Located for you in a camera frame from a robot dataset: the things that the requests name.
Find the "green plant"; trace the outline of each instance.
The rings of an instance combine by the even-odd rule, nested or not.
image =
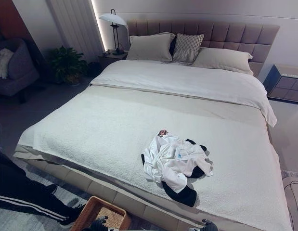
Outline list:
[[[56,48],[50,50],[47,58],[58,79],[70,84],[79,83],[81,74],[86,74],[88,64],[81,60],[83,53],[77,53],[74,48]]]

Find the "tufted headboard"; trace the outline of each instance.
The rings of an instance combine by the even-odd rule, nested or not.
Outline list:
[[[129,35],[145,36],[160,32],[204,34],[202,47],[248,52],[250,69],[257,77],[268,56],[279,26],[208,21],[129,21]]]

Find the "bed frame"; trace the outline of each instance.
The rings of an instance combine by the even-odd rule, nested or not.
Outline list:
[[[249,65],[258,76],[263,63],[269,53],[271,45],[277,34],[279,26],[216,23],[205,21],[131,21],[128,22],[130,35],[145,36],[160,32],[183,33],[189,35],[204,34],[202,46],[210,48],[224,48],[245,51],[252,54],[253,59]],[[29,152],[21,146],[16,152]],[[98,177],[62,165],[47,163],[39,160],[25,160],[29,164],[59,178],[67,183],[77,186],[81,190],[98,196],[113,203],[128,212],[135,214],[166,230],[186,231],[191,227],[202,227],[199,221],[190,221],[137,197],[130,192],[110,184]],[[202,218],[218,222],[220,229],[233,231],[255,231],[257,229],[248,225],[236,223],[212,215],[201,213]]]

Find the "gray nightstand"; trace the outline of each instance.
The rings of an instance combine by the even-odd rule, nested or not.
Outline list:
[[[273,65],[263,85],[268,98],[298,103],[298,67]]]
[[[126,59],[126,56],[128,55],[127,52],[125,52],[124,54],[120,54],[120,55],[114,55],[114,54],[112,54],[113,52],[114,52],[114,50],[109,50],[108,54],[99,56],[99,61],[100,61],[102,70],[104,70],[108,65],[110,65],[116,61]]]

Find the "woven basket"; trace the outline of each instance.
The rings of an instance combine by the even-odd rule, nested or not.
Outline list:
[[[102,216],[108,216],[104,224],[109,228],[127,230],[130,226],[130,218],[127,212],[96,196],[90,197],[70,231],[82,231],[88,228],[93,221]]]

